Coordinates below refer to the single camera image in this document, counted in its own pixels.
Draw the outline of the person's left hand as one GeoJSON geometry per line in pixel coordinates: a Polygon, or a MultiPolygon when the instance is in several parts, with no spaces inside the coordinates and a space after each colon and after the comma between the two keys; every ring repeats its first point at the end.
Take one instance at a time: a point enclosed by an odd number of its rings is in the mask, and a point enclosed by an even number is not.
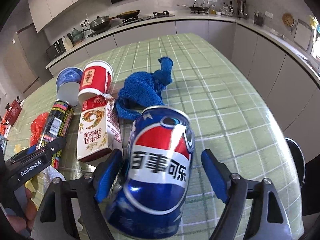
{"type": "Polygon", "coordinates": [[[11,226],[15,229],[16,232],[21,232],[24,229],[32,229],[34,225],[34,219],[37,214],[37,208],[34,202],[31,200],[33,197],[32,192],[25,188],[25,194],[28,199],[26,210],[25,210],[25,216],[26,219],[23,219],[21,217],[12,216],[7,214],[6,218],[11,224],[11,226]]]}

